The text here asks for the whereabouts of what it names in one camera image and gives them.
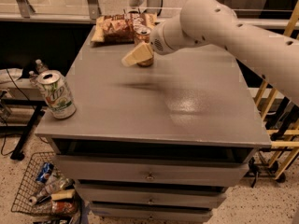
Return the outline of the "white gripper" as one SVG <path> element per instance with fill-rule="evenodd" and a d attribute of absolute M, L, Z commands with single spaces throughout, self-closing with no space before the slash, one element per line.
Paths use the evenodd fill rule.
<path fill-rule="evenodd" d="M 169 19 L 160 22 L 150 33 L 149 43 L 140 42 L 122 59 L 124 66 L 132 66 L 138 63 L 148 63 L 153 61 L 153 51 L 164 55 L 178 50 L 179 21 Z"/>

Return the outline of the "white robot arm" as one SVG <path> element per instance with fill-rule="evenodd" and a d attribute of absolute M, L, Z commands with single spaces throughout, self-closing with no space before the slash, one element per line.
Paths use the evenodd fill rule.
<path fill-rule="evenodd" d="M 246 24 L 217 0 L 188 0 L 180 13 L 156 25 L 121 62 L 144 62 L 179 49 L 212 44 L 227 50 L 256 75 L 299 105 L 299 41 Z"/>

